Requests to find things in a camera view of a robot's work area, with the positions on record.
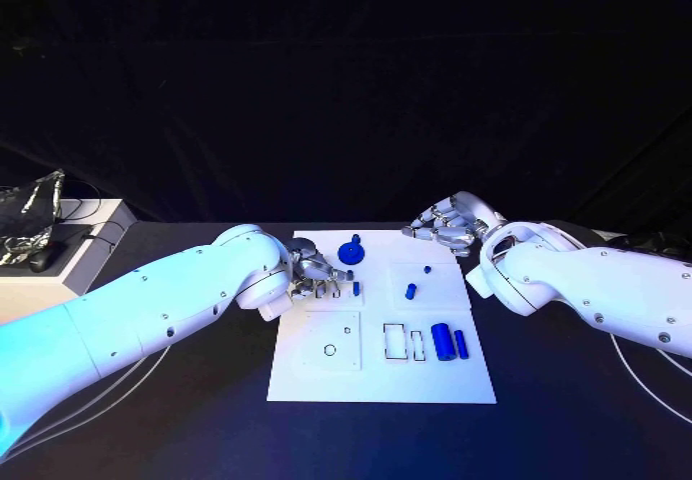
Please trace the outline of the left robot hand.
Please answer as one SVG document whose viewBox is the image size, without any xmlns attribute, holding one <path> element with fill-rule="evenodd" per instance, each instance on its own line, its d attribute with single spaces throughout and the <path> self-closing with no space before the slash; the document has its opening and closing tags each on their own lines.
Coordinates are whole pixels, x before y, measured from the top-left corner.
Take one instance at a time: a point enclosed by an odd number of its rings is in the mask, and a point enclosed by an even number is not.
<svg viewBox="0 0 692 480">
<path fill-rule="evenodd" d="M 316 299 L 326 296 L 339 298 L 340 285 L 353 282 L 353 272 L 332 266 L 310 239 L 293 238 L 286 247 L 293 267 L 291 298 L 307 299 L 310 296 Z"/>
</svg>

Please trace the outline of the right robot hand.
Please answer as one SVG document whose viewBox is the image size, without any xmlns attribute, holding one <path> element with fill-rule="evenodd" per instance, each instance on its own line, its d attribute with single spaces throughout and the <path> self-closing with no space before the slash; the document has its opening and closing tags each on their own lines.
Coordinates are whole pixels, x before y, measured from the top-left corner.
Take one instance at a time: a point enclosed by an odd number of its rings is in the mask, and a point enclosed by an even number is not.
<svg viewBox="0 0 692 480">
<path fill-rule="evenodd" d="M 466 258 L 473 243 L 485 242 L 506 223 L 497 210 L 474 194 L 460 191 L 424 210 L 401 233 L 438 243 L 454 256 Z"/>
</svg>

